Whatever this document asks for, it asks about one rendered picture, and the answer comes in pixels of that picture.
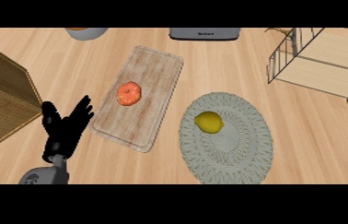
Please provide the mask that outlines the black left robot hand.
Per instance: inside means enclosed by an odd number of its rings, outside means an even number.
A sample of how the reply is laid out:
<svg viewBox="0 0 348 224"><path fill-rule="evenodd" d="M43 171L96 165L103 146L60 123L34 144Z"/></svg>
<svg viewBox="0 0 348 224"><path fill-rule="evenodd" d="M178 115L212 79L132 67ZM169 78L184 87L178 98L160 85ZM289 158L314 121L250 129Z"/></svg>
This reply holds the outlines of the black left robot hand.
<svg viewBox="0 0 348 224"><path fill-rule="evenodd" d="M72 157L84 129L94 116L93 105L88 96L84 96L71 114L60 117L56 106L50 101L43 102L43 128L47 132L43 160L53 162L56 155L65 159Z"/></svg>

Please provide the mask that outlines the grey round pot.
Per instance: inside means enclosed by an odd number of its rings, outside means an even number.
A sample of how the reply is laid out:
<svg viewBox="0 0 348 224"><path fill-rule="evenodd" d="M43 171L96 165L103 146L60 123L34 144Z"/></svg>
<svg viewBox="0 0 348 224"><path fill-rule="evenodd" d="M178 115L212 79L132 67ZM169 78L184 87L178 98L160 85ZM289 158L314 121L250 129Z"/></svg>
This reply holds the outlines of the grey round pot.
<svg viewBox="0 0 348 224"><path fill-rule="evenodd" d="M106 28L65 29L69 36L78 41L90 41L99 38L106 32Z"/></svg>

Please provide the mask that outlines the brown wicker basket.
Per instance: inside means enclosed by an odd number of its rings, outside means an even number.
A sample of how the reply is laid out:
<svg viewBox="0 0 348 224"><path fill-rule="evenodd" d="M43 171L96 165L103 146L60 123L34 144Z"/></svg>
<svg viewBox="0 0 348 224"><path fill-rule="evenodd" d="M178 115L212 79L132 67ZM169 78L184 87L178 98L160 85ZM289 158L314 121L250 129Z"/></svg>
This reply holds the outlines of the brown wicker basket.
<svg viewBox="0 0 348 224"><path fill-rule="evenodd" d="M43 115L26 69L0 53L0 143Z"/></svg>

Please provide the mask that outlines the yellow lemon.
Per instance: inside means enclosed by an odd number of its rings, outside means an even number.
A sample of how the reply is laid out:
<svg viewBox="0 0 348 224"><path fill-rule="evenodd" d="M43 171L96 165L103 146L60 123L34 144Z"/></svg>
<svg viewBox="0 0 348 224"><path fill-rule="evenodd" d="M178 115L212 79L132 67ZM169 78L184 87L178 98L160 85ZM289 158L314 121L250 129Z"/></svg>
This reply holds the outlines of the yellow lemon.
<svg viewBox="0 0 348 224"><path fill-rule="evenodd" d="M208 134L215 134L224 126L221 117L215 112L202 112L194 117L194 124L200 131Z"/></svg>

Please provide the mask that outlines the orange red tomato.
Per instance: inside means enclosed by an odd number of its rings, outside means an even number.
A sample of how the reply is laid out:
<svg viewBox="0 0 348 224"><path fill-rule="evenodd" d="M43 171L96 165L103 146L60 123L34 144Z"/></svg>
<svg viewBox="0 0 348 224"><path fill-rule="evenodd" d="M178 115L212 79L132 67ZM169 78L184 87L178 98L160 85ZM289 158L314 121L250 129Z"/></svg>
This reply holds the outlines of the orange red tomato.
<svg viewBox="0 0 348 224"><path fill-rule="evenodd" d="M141 88L135 82L127 82L116 90L116 101L122 106L131 106L141 98Z"/></svg>

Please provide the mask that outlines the pale wooden cutting board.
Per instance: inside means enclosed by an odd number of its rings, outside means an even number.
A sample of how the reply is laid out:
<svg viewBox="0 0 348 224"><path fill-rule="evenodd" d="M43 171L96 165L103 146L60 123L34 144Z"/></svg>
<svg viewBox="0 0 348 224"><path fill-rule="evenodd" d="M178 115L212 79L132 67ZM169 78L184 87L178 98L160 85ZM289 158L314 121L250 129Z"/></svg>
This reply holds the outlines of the pale wooden cutting board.
<svg viewBox="0 0 348 224"><path fill-rule="evenodd" d="M90 123L91 132L149 152L183 70L180 56L137 46Z"/></svg>

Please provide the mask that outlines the grey woven round placemat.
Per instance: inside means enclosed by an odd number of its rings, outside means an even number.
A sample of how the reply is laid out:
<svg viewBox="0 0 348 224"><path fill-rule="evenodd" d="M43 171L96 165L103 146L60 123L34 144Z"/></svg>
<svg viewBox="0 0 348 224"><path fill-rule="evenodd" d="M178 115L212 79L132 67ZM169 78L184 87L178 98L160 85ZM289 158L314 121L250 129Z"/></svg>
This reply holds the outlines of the grey woven round placemat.
<svg viewBox="0 0 348 224"><path fill-rule="evenodd" d="M222 127L206 134L194 124L202 112L215 112ZM183 161L203 184L259 184L273 159L273 140L265 119L250 103L227 92L193 100L180 125Z"/></svg>

